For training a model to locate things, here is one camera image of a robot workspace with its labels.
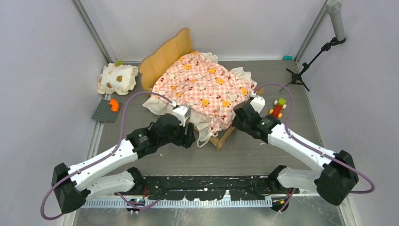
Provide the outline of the pink checkered duck mattress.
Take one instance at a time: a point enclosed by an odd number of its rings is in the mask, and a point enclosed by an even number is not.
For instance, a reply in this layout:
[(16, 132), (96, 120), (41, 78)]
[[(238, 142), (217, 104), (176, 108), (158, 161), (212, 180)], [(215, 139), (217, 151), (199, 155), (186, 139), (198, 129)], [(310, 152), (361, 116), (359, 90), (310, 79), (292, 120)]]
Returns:
[(156, 115), (172, 112), (172, 105), (187, 105), (189, 121), (199, 132), (197, 146), (202, 147), (218, 132), (230, 127), (233, 108), (247, 101), (256, 89), (251, 72), (243, 67), (226, 69), (211, 53), (193, 52), (175, 61), (152, 87), (152, 95), (143, 107)]

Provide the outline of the wooden pet bed frame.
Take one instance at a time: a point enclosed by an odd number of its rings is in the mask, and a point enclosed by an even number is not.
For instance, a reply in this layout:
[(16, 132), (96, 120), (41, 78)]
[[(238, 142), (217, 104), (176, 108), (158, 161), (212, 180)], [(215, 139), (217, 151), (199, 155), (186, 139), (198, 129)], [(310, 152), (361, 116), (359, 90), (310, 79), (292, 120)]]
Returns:
[[(143, 89), (145, 91), (150, 91), (152, 95), (154, 95), (152, 87), (160, 76), (162, 76), (163, 73), (180, 57), (193, 52), (198, 51), (195, 51), (192, 47), (190, 31), (188, 28), (183, 28), (175, 37), (165, 42), (152, 55), (146, 57), (139, 65), (139, 72), (142, 75), (141, 85)], [(255, 89), (250, 94), (250, 97), (256, 92), (257, 90)], [(168, 101), (170, 105), (174, 103), (168, 98), (166, 101)], [(218, 132), (218, 134), (215, 137), (211, 137), (208, 142), (213, 143), (216, 146), (216, 149), (220, 150), (233, 130), (234, 127), (231, 124), (228, 129)]]

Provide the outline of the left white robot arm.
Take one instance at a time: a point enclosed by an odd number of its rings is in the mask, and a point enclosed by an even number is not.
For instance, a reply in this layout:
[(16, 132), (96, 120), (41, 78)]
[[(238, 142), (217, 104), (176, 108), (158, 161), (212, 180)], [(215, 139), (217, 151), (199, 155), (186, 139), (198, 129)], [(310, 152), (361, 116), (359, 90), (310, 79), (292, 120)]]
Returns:
[(167, 144), (189, 148), (194, 142), (194, 124), (182, 123), (178, 117), (167, 113), (148, 127), (133, 130), (114, 147), (89, 160), (72, 166), (56, 165), (51, 185), (61, 213), (74, 212), (86, 201), (108, 193), (140, 194), (144, 182), (139, 170), (111, 176), (107, 173), (155, 153)]

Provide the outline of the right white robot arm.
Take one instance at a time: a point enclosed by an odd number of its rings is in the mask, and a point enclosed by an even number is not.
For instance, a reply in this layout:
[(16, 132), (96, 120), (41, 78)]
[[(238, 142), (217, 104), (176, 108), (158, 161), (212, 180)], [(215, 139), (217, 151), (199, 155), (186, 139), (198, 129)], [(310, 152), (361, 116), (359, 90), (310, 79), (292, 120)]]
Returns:
[(286, 188), (299, 188), (317, 192), (325, 201), (338, 206), (358, 183), (358, 175), (338, 163), (341, 161), (355, 167), (348, 152), (341, 150), (336, 153), (292, 131), (286, 132), (280, 120), (270, 115), (261, 117), (249, 101), (238, 104), (233, 110), (238, 130), (286, 151), (310, 168), (296, 170), (279, 165), (269, 174), (268, 185), (274, 193), (281, 193)]

